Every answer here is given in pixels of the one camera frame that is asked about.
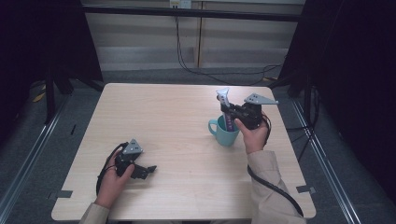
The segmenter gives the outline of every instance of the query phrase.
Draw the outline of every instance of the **aluminum rail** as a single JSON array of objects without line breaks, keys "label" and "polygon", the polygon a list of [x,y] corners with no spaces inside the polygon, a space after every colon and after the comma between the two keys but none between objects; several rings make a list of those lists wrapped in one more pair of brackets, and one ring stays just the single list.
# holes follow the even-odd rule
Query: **aluminum rail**
[{"label": "aluminum rail", "polygon": [[30,150],[29,155],[24,161],[21,169],[18,171],[17,175],[13,179],[12,183],[8,187],[6,193],[0,201],[0,224],[7,223],[7,219],[9,214],[12,211],[12,208],[15,205],[15,202],[18,200],[18,197],[21,194],[21,191],[29,177],[29,174],[32,173],[33,167],[43,151],[44,146],[47,144],[50,136],[58,123],[61,112],[64,110],[66,103],[68,102],[69,97],[63,99],[61,105],[59,106],[58,111],[55,113],[53,119],[44,126],[41,134],[38,136],[35,144]]},{"label": "aluminum rail", "polygon": [[[307,127],[308,124],[304,119],[304,111],[300,103],[293,101],[293,106],[301,124],[303,125],[303,127]],[[352,201],[350,201],[349,197],[347,196],[344,187],[341,185],[341,182],[338,179],[338,176],[335,173],[334,169],[332,168],[332,164],[327,158],[326,153],[323,150],[323,147],[321,146],[317,136],[309,128],[305,129],[305,133],[308,138],[309,136],[311,136],[311,146],[314,149],[318,162],[323,170],[323,173],[326,175],[330,187],[332,188],[332,192],[334,193],[334,196],[339,203],[347,222],[350,224],[360,224],[361,220],[359,219],[358,213],[356,212]]]},{"label": "aluminum rail", "polygon": [[85,12],[85,13],[104,13],[104,14],[122,14],[122,15],[147,15],[147,16],[178,16],[178,17],[195,17],[195,18],[217,18],[217,19],[235,19],[250,21],[310,21],[323,22],[328,21],[326,18],[302,17],[296,14],[275,14],[275,13],[256,13],[256,12],[238,12],[206,9],[185,9],[185,8],[167,8],[167,7],[120,7],[82,4],[81,6],[70,5],[36,5],[37,10],[50,10],[60,12]]}]

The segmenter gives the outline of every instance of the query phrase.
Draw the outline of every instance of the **black tape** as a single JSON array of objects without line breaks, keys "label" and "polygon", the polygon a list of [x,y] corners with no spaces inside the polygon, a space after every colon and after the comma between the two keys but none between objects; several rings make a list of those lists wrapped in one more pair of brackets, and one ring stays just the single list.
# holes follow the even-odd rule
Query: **black tape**
[{"label": "black tape", "polygon": [[50,193],[47,199],[56,201],[58,198],[70,198],[72,194],[73,190],[59,190],[58,192]]},{"label": "black tape", "polygon": [[299,186],[299,187],[296,187],[297,188],[297,191],[299,192],[299,193],[304,193],[304,192],[309,192],[310,194],[313,194],[313,193],[316,193],[317,191],[313,188],[313,187],[308,187],[307,185],[305,185],[305,186]]}]

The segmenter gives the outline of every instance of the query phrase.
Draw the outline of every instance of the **gray floor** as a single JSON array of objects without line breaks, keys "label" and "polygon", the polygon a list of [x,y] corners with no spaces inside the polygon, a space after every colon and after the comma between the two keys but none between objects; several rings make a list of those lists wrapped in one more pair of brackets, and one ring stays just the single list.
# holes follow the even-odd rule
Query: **gray floor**
[{"label": "gray floor", "polygon": [[[280,68],[266,75],[276,77]],[[255,72],[262,68],[252,69],[206,69],[211,73]],[[248,85],[262,78],[262,75],[221,75],[213,76],[234,85]],[[197,85],[230,85],[224,84],[213,77],[196,75],[182,69],[146,70],[104,72],[107,82],[133,82],[133,83],[182,83]],[[94,91],[86,85],[73,81],[75,91],[70,96],[57,94],[57,105],[63,98],[67,103],[58,123],[56,124],[49,141],[43,147],[42,153],[37,157],[31,173],[28,175],[22,191],[7,217],[6,223],[57,223],[50,217],[55,201],[48,199],[52,192],[62,188],[68,169],[78,150],[79,143],[89,124],[92,112],[100,97],[100,92]],[[269,82],[260,82],[256,86],[266,86]],[[279,101],[279,109],[287,128],[301,126],[292,105],[293,99],[286,94],[287,87],[274,89],[274,95]],[[31,99],[39,88],[32,89]],[[32,103],[26,102],[16,128],[12,131],[7,142],[0,148],[0,195],[3,198],[12,184],[14,176],[24,163],[35,140],[43,129],[46,106],[45,101]],[[375,180],[359,164],[349,150],[347,143],[340,138],[332,124],[325,108],[320,108],[317,136],[325,149],[334,171],[339,176],[343,187],[350,200],[353,202],[361,223],[396,223],[396,208],[386,197],[383,190]],[[290,141],[296,155],[307,140],[303,131],[289,132]],[[317,191],[312,194],[317,215],[308,220],[308,223],[348,223],[347,219],[333,194],[325,174],[320,167],[317,156],[310,146],[301,159],[307,185]]]}]

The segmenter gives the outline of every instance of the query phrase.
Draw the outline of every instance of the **wooden table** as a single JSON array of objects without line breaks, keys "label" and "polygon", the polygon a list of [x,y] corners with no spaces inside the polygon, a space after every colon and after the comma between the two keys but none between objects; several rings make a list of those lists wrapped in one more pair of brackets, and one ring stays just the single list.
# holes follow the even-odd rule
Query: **wooden table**
[{"label": "wooden table", "polygon": [[[157,165],[146,180],[131,179],[110,212],[117,220],[213,220],[251,217],[247,156],[239,134],[220,146],[207,129],[221,115],[217,90],[224,86],[107,84],[64,182],[71,198],[59,198],[55,220],[78,220],[96,198],[106,157],[119,143],[136,139],[144,149],[136,163]],[[230,103],[251,93],[274,99],[264,87],[231,87]],[[276,153],[280,173],[305,217],[316,213],[277,105],[262,109],[273,129],[266,146]]]}]

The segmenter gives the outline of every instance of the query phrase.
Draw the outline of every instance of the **mug handle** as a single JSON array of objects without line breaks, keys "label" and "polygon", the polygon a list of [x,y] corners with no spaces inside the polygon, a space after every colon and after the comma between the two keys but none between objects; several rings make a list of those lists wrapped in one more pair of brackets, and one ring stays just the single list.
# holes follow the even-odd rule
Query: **mug handle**
[{"label": "mug handle", "polygon": [[218,126],[218,121],[216,119],[211,119],[208,123],[207,123],[207,128],[209,129],[209,131],[216,136],[217,132],[214,131],[212,129],[212,124],[215,124],[216,126]]}]

